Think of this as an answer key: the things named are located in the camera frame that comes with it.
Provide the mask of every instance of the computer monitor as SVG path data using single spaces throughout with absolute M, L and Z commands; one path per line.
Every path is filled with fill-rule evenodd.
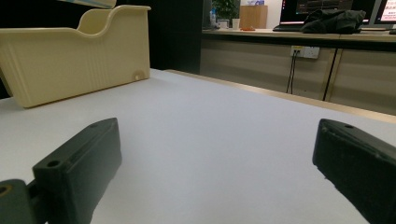
M 374 4 L 375 0 L 283 0 L 280 24 L 303 24 L 317 9 L 363 10 L 363 24 L 368 24 Z
M 375 24 L 396 24 L 396 0 L 382 0 Z

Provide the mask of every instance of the cable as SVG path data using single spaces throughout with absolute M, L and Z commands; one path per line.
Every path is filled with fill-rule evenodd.
M 294 69 L 296 68 L 296 60 L 297 60 L 297 54 L 294 57 L 294 61 L 293 61 L 293 73 L 291 74 L 291 90 L 290 93 L 291 95 L 293 95 L 293 81 L 294 81 Z
M 326 82 L 326 89 L 324 90 L 322 101 L 326 101 L 327 91 L 329 90 L 330 80 L 332 79 L 332 70 L 334 69 L 335 59 L 337 57 L 338 49 L 335 49 L 334 55 L 332 56 L 332 67 L 330 68 L 329 77 Z
M 291 76 L 294 76 L 294 75 L 293 75 L 293 74 L 294 74 L 294 65 L 295 65 L 295 60 L 296 60 L 296 58 L 297 58 L 297 54 L 298 54 L 298 53 L 299 53 L 299 51 L 298 51 L 298 50 L 295 50 L 295 51 L 293 52 L 292 57 L 291 57 L 291 67 L 290 67 L 289 80 L 288 80 L 288 87 L 286 88 L 286 93 L 289 93 L 290 79 L 291 79 Z

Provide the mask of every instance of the office desk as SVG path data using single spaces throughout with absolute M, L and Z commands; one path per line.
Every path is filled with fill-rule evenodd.
M 297 58 L 294 94 L 396 115 L 396 35 L 223 29 L 202 36 L 203 76 L 285 92 L 290 46 L 321 47 L 317 59 Z
M 32 109 L 1 100 L 0 179 L 30 182 L 52 150 L 115 117 L 123 162 L 94 224 L 366 223 L 312 164 L 318 121 L 396 145 L 395 117 L 222 83 L 151 70 L 148 80 Z
M 238 31 L 220 29 L 202 31 L 203 39 L 226 40 L 277 45 L 300 45 L 329 49 L 359 49 L 373 51 L 396 51 L 396 35 L 386 32 L 365 32 L 354 35 L 303 34 L 300 32 L 274 32 L 272 29 Z

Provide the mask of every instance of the white table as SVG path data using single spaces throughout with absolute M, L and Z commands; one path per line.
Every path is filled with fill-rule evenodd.
M 149 80 L 32 109 L 1 100 L 0 179 L 30 182 L 52 150 L 115 117 L 123 162 L 94 224 L 367 223 L 312 153 L 320 119 L 396 145 L 396 118 L 375 115 L 151 70 Z

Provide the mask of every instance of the cream plastic bin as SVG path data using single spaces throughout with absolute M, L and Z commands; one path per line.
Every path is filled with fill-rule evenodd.
M 149 78 L 148 10 L 92 9 L 77 30 L 0 29 L 0 76 L 23 107 Z

